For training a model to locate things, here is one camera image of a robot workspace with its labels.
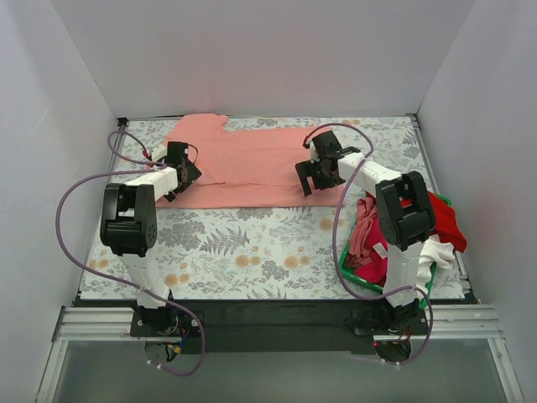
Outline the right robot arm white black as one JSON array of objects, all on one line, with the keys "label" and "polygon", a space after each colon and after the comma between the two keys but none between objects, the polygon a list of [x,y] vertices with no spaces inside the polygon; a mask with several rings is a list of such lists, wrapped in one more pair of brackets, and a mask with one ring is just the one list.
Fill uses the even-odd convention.
[{"label": "right robot arm white black", "polygon": [[305,195],[343,185],[355,185],[375,198],[378,223],[388,244],[388,267],[383,291],[378,296],[353,297],[360,306],[352,313],[355,327],[399,333],[429,301],[418,285],[419,257],[435,226],[435,214],[423,176],[417,171],[400,173],[386,168],[356,147],[342,147],[329,124],[305,136],[309,159],[295,169]]}]

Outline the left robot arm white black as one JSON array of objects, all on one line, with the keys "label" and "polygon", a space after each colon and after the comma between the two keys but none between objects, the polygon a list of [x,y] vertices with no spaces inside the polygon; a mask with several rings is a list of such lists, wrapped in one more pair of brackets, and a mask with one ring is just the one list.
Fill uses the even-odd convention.
[{"label": "left robot arm white black", "polygon": [[190,160],[187,143],[169,141],[158,147],[164,168],[125,183],[110,183],[103,197],[100,239],[119,257],[130,280],[141,286],[135,311],[144,326],[162,336],[172,334],[179,317],[169,304],[171,289],[159,273],[154,245],[158,238],[156,201],[175,200],[201,177]]}]

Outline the salmon pink t shirt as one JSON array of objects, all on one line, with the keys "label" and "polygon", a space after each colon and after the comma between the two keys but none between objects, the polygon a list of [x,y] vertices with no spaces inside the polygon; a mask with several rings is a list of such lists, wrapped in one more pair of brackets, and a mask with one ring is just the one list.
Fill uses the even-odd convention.
[{"label": "salmon pink t shirt", "polygon": [[211,113],[183,117],[164,139],[199,150],[201,177],[160,207],[217,209],[241,207],[334,207],[340,186],[305,196],[295,165],[309,159],[303,140],[314,128],[226,131],[227,117]]}]

